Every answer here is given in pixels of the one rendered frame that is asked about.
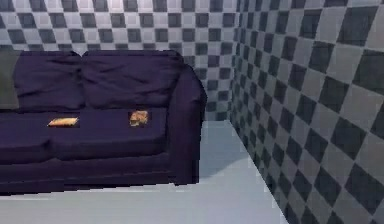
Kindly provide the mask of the lumpy tan brown object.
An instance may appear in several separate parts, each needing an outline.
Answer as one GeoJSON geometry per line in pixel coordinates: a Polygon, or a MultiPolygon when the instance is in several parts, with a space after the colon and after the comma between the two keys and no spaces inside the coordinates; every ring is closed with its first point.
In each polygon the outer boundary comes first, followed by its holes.
{"type": "Polygon", "coordinates": [[[133,111],[129,117],[129,122],[133,127],[146,124],[148,122],[148,112],[143,110],[133,111]]]}

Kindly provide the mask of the grey green cushion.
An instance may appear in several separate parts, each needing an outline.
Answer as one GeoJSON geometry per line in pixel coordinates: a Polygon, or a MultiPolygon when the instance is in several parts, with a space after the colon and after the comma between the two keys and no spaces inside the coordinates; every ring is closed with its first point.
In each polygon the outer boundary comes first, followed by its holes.
{"type": "Polygon", "coordinates": [[[0,110],[19,108],[13,74],[20,54],[15,50],[0,51],[0,110]]]}

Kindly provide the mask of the dark purple sofa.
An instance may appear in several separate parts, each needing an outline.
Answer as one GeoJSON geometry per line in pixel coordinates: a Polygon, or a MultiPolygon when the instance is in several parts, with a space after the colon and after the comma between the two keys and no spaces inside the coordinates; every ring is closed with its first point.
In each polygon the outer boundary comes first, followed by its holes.
{"type": "Polygon", "coordinates": [[[199,180],[207,95],[174,50],[20,51],[0,110],[0,196],[199,180]],[[133,111],[148,122],[131,126],[133,111]],[[73,127],[48,127],[77,117],[73,127]]]}

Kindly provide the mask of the flat orange yellow object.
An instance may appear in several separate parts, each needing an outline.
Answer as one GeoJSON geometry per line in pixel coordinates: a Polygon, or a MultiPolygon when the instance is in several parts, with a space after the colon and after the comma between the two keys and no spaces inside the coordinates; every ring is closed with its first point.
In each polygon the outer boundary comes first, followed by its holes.
{"type": "Polygon", "coordinates": [[[48,123],[48,127],[73,127],[78,121],[77,117],[54,118],[48,123]]]}

